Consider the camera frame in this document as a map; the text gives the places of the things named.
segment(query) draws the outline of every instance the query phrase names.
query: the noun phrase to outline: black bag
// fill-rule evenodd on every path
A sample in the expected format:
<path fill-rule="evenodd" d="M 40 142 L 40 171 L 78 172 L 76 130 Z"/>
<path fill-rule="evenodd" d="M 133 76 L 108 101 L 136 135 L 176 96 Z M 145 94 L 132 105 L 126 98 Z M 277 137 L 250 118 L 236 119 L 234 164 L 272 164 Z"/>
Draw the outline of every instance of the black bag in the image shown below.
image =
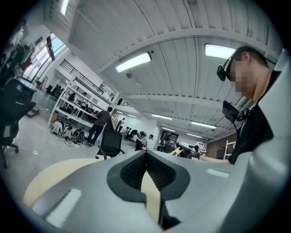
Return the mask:
<path fill-rule="evenodd" d="M 82 131 L 81 129 L 77 129 L 75 130 L 73 134 L 72 142 L 77 143 L 77 144 L 84 144 L 84 138 L 85 138 L 85 132 Z"/>

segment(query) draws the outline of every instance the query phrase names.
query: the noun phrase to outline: shelf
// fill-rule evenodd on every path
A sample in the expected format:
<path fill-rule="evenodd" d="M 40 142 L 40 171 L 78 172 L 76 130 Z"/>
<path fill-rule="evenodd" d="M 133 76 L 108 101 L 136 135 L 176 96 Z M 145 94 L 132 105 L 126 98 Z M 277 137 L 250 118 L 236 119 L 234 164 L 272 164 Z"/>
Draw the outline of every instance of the shelf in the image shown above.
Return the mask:
<path fill-rule="evenodd" d="M 104 102 L 108 103 L 108 104 L 113 104 L 111 102 L 111 100 L 106 99 L 103 95 L 101 95 L 100 93 L 98 93 L 97 91 L 93 90 L 92 87 L 87 88 L 86 86 L 84 86 L 82 83 L 84 83 L 79 77 L 76 77 L 75 79 L 76 82 L 74 82 L 79 88 L 81 89 L 88 89 L 90 92 L 92 92 L 95 96 L 99 97 L 101 100 L 103 100 Z"/>
<path fill-rule="evenodd" d="M 67 102 L 68 104 L 71 104 L 73 107 L 75 107 L 75 108 L 81 110 L 82 112 L 88 114 L 89 116 L 91 116 L 91 117 L 93 116 L 91 113 L 85 111 L 85 110 L 84 110 L 83 108 L 81 108 L 79 105 L 77 105 L 77 104 L 75 104 L 75 103 L 73 103 L 73 102 L 71 102 L 71 101 L 68 101 L 68 100 L 65 99 L 64 97 L 61 97 L 60 99 L 63 100 L 63 101 L 65 101 L 65 102 Z"/>
<path fill-rule="evenodd" d="M 103 108 L 99 107 L 96 103 L 94 103 L 92 100 L 89 100 L 87 97 L 85 97 L 84 95 L 82 95 L 80 92 L 76 91 L 73 87 L 69 86 L 68 87 L 70 90 L 72 90 L 73 92 L 75 92 L 77 95 L 81 96 L 84 100 L 87 100 L 89 103 L 93 104 L 94 106 L 96 106 L 97 108 L 104 110 Z"/>
<path fill-rule="evenodd" d="M 67 113 L 67 112 L 61 110 L 59 107 L 57 107 L 57 108 L 55 109 L 55 111 L 58 111 L 59 113 L 62 113 L 62 114 L 64 114 L 64 115 L 67 116 L 67 117 L 70 117 L 70 119 L 72 119 L 72 120 L 74 120 L 74 121 L 76 121 L 76 122 L 79 122 L 79 123 L 81 123 L 81 124 L 83 124 L 83 125 L 86 125 L 86 126 L 88 126 L 88 127 L 92 127 L 92 126 L 93 126 L 93 124 L 91 124 L 91 123 L 89 123 L 89 122 L 87 122 L 87 121 L 85 121 L 85 120 L 83 120 L 83 119 L 81 119 L 81 118 L 79 118 L 79 117 L 77 117 L 77 116 L 74 116 L 74 115 L 72 115 L 72 114 L 70 114 L 70 113 Z"/>

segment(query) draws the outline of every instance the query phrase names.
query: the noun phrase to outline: staircase railing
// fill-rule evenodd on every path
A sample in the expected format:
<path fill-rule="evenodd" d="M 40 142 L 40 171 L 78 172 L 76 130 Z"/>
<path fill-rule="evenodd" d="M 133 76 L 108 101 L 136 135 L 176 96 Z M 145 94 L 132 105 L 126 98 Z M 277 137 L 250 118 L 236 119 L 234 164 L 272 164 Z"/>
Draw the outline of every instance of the staircase railing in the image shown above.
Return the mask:
<path fill-rule="evenodd" d="M 113 113 L 111 115 L 111 121 L 112 121 L 113 129 L 115 130 L 117 125 L 118 125 L 118 119 L 117 119 L 117 115 L 116 115 L 115 111 L 113 111 Z"/>
<path fill-rule="evenodd" d="M 120 102 L 119 106 L 129 106 L 129 107 L 132 107 L 128 102 L 126 102 L 125 99 L 122 99 L 122 101 Z"/>
<path fill-rule="evenodd" d="M 81 80 L 83 80 L 89 86 L 93 87 L 96 91 L 100 92 L 101 94 L 104 93 L 104 91 L 102 91 L 93 82 L 87 79 L 81 72 L 79 72 L 76 68 L 74 68 L 66 59 L 63 60 L 60 66 L 73 77 L 78 76 Z"/>

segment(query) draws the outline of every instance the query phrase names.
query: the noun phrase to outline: black shirt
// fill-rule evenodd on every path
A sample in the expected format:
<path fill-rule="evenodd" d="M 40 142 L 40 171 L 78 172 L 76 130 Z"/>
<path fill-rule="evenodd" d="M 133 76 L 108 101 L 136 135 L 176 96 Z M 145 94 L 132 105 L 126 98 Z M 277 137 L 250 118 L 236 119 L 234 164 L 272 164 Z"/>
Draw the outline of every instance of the black shirt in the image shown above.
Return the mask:
<path fill-rule="evenodd" d="M 268 87 L 261 98 L 267 93 L 279 74 L 280 72 L 278 71 L 272 72 Z M 233 150 L 232 155 L 228 157 L 229 162 L 232 164 L 235 164 L 237 157 L 240 154 L 253 151 L 262 142 L 268 141 L 274 137 L 270 125 L 258 103 L 251 110 L 246 122 L 238 130 L 238 134 L 240 134 L 240 136 L 236 141 L 235 149 Z"/>

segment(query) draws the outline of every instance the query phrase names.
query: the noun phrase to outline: black office chair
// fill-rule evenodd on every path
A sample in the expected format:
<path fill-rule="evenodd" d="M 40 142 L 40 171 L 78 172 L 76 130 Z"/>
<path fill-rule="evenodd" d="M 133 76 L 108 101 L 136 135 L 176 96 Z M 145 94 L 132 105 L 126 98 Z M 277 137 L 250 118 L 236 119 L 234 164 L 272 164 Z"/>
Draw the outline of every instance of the black office chair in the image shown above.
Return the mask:
<path fill-rule="evenodd" d="M 18 121 L 35 106 L 35 103 L 31 102 L 34 92 L 35 89 L 17 78 L 10 79 L 0 88 L 0 153 L 4 160 L 4 169 L 7 169 L 7 163 L 3 147 L 13 147 L 16 153 L 19 152 L 18 146 L 12 142 L 19 130 Z"/>
<path fill-rule="evenodd" d="M 125 152 L 121 149 L 121 140 L 122 135 L 120 133 L 113 130 L 104 129 L 101 145 L 98 146 L 99 151 L 97 155 L 103 155 L 104 159 L 107 159 L 107 156 L 112 158 L 120 152 L 125 154 Z"/>

